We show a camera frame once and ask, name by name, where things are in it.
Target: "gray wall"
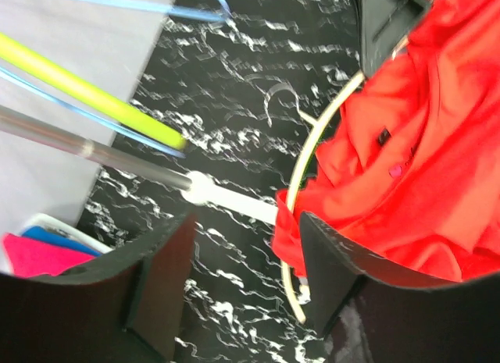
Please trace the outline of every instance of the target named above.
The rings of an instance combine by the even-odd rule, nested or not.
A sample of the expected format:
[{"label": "gray wall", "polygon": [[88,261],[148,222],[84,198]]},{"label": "gray wall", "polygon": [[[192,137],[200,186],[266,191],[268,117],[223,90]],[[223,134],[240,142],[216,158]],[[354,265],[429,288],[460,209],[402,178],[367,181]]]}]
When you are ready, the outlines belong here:
[{"label": "gray wall", "polygon": [[[0,0],[2,33],[122,100],[134,92],[162,17],[69,0]],[[19,72],[2,60],[0,65]],[[103,126],[2,79],[0,104],[101,143],[113,138]],[[0,233],[18,233],[38,212],[76,222],[97,171],[83,159],[5,133],[0,133],[0,162]]]}]

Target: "white plastic connector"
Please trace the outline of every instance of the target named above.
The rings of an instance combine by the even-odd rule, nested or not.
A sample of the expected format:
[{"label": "white plastic connector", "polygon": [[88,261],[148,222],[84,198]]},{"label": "white plastic connector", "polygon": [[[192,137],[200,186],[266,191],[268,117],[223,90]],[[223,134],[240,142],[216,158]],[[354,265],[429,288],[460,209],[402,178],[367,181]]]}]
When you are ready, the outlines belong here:
[{"label": "white plastic connector", "polygon": [[180,193],[190,203],[194,205],[212,203],[270,225],[276,224],[275,205],[217,186],[210,177],[201,172],[189,172],[186,176],[193,181],[193,184],[190,190]]}]

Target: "white surface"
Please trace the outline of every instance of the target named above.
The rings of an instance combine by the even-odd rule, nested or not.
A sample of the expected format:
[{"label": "white surface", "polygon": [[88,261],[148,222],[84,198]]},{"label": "white surface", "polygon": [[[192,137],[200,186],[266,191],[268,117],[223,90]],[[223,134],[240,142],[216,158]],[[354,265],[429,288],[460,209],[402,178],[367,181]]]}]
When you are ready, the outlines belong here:
[{"label": "white surface", "polygon": [[70,240],[75,240],[76,242],[80,242],[85,246],[92,248],[102,254],[106,252],[112,251],[112,248],[106,246],[105,244],[99,242],[95,238],[88,236],[85,233],[82,233],[79,230],[76,230],[72,226],[65,224],[58,219],[54,219],[53,217],[46,215],[44,213],[38,213],[29,219],[21,229],[21,232],[31,228],[32,226],[40,226],[45,230],[58,230],[65,233],[66,237]]},{"label": "white surface", "polygon": [[206,174],[201,172],[189,172],[186,176],[191,178],[193,184],[189,191],[181,191],[181,194],[190,203],[195,205],[213,204],[273,226],[276,224],[277,206],[217,186]]},{"label": "white surface", "polygon": [[[122,100],[134,92],[162,18],[69,0],[0,0],[1,32]],[[1,60],[0,65],[16,71]],[[4,80],[0,104],[100,143],[113,138],[111,130]],[[0,161],[0,233],[14,231],[38,212],[75,223],[98,168],[5,133],[0,133]]]}]

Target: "folded cloth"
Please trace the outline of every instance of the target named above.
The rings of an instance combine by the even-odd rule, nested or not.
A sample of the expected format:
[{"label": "folded cloth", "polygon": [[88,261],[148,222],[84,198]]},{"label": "folded cloth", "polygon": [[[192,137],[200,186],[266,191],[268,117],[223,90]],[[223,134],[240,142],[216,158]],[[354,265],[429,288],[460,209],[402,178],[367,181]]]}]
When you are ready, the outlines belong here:
[{"label": "folded cloth", "polygon": [[57,276],[75,265],[95,258],[83,252],[13,234],[6,234],[2,238],[2,244],[12,265],[12,274],[23,278]]},{"label": "folded cloth", "polygon": [[84,252],[92,256],[99,256],[101,253],[92,250],[91,248],[76,242],[75,240],[70,240],[69,238],[61,237],[58,234],[50,233],[46,231],[41,226],[32,226],[21,234],[22,237],[31,238],[32,240],[39,240],[40,242],[45,242],[46,244],[53,244],[54,246],[70,248],[75,251]]},{"label": "folded cloth", "polygon": [[435,0],[341,107],[292,215],[277,194],[276,255],[305,275],[313,212],[400,265],[460,282],[500,270],[500,0]]}]

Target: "pink fabric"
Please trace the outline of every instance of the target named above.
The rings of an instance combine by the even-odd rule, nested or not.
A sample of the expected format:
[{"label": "pink fabric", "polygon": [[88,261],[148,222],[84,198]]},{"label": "pink fabric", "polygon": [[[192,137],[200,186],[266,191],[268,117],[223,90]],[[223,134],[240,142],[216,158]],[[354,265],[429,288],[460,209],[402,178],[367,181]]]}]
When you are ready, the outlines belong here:
[{"label": "pink fabric", "polygon": [[2,243],[12,264],[12,274],[23,278],[57,276],[75,265],[94,259],[93,256],[79,251],[13,234],[6,234]]}]

